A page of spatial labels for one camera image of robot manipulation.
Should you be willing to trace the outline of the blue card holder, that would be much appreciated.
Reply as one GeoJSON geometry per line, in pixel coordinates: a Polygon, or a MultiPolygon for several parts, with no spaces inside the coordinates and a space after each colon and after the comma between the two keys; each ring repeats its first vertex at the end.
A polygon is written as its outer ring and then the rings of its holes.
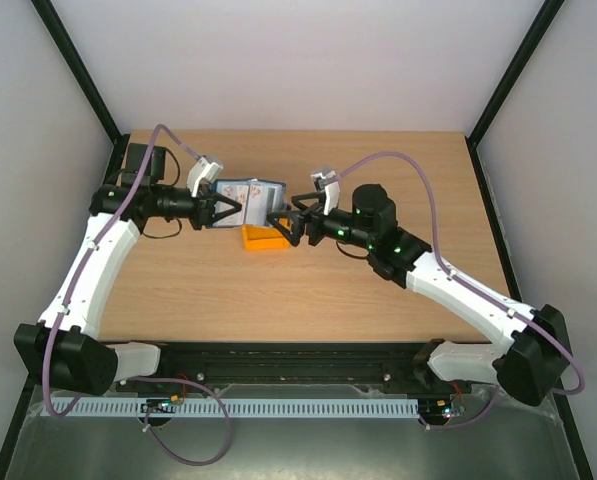
{"type": "Polygon", "coordinates": [[[285,206],[286,184],[249,179],[224,179],[214,183],[213,190],[240,203],[238,213],[216,221],[213,228],[232,228],[242,225],[270,228],[267,221],[270,213],[282,211],[285,206]]]}

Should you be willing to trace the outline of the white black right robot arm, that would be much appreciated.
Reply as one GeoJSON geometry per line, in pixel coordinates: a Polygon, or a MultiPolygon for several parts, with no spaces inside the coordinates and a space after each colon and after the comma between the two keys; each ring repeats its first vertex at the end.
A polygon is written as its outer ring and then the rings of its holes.
{"type": "Polygon", "coordinates": [[[378,276],[442,305],[487,339],[432,345],[414,367],[421,389],[433,392],[455,380],[487,383],[533,407],[555,391],[573,363],[561,311],[509,298],[447,264],[430,244],[399,226],[396,205],[381,185],[357,187],[349,211],[334,206],[333,193],[296,195],[293,209],[267,220],[293,246],[302,238],[312,246],[330,238],[364,249],[378,276]]]}

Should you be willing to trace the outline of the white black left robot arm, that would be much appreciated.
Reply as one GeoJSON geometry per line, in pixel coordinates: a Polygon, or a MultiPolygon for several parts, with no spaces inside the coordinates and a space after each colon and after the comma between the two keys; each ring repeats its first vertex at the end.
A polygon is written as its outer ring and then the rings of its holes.
{"type": "Polygon", "coordinates": [[[200,230],[241,211],[240,203],[211,187],[222,173],[220,161],[199,157],[178,187],[163,181],[165,156],[162,147],[129,146],[124,168],[92,197],[83,241],[57,294],[35,324],[17,328],[14,345],[45,392],[101,395],[116,382],[154,374],[157,345],[99,339],[123,262],[152,218],[187,220],[200,230]]]}

